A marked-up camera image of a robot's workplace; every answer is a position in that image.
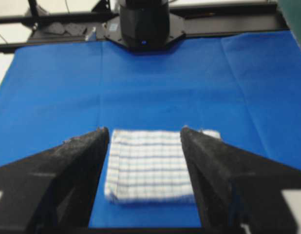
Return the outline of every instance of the blue surface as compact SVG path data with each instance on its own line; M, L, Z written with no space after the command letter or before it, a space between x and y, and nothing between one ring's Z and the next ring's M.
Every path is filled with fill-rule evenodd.
M221 132L301 169L301 52L290 32L188 39L133 55L110 42L22 48L0 87L0 165L106 126ZM91 227L196 227L195 205L113 205Z

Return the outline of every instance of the fabric texture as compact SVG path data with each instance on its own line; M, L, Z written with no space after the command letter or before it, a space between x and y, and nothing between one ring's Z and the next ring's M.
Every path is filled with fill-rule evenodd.
M111 42L16 51L0 86L0 166L98 126L214 129L225 143L301 169L301 51L290 32L186 39L133 54ZM195 204L119 206L104 197L90 227L200 227Z
M114 203L193 203L180 132L114 130L104 193Z

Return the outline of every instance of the folded towel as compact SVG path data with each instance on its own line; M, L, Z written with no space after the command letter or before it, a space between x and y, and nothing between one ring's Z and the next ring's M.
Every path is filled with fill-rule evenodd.
M114 130L104 194L115 203L194 202L180 132Z

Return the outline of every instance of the black mount plate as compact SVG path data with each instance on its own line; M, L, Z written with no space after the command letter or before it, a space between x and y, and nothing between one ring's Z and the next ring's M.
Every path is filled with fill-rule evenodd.
M170 35L168 36L165 44L161 48L157 49L166 49L170 47L173 42L176 42L182 37L185 37L184 19L180 16L170 14ZM154 49L148 48L147 45L130 47L122 38L119 16L107 21L105 25L105 38L132 51L147 51Z

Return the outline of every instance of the blue stripe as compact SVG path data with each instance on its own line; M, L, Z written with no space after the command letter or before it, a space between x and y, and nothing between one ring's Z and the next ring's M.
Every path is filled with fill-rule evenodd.
M110 154L112 157L119 157L119 158L132 158L132 159L146 159L146 158L184 158L184 156L159 156L159 155L153 155L153 156L122 156L119 154Z
M148 164L151 164L151 165L185 165L185 162L149 162ZM145 165L145 162L140 162L140 163L127 163L127 165Z
M116 184L121 187L155 187L155 186L182 186L182 185L191 185L190 182L181 182L181 183L140 183L140 184L124 184L124 183L117 183L116 181L107 180L110 184Z
M116 167L109 167L112 170L118 170L120 172L186 172L187 169L145 169L145 170L123 170Z
M115 173L110 173L108 176L108 178L113 178L113 179L118 179L118 175L116 175ZM175 178L174 175L143 175L141 176L141 178L144 179L149 179L149 178L154 178L154 179L173 179ZM189 179L189 174L187 175L183 175L182 178L188 178Z
M180 146L181 145L181 141L180 143L128 143L128 142L112 142L112 144L114 145L130 145L130 146L140 146L140 145L143 145L143 146L155 146L155 145L158 145L158 146L161 146L161 145L167 145L167 146Z
M144 136L144 137L139 137L139 136L122 136L121 134L119 134L119 135L117 135L116 137L112 137L112 140L114 139L114 138L118 138L118 137L121 137L121 138L125 138L125 139L128 139L128 140L136 140L136 139L138 139L138 140L140 140L140 139L142 139L142 140L149 140L149 139L152 139L152 140L154 140L154 139L174 139L174 140L177 140L177 139L180 139L181 140L181 134L179 134L178 136Z

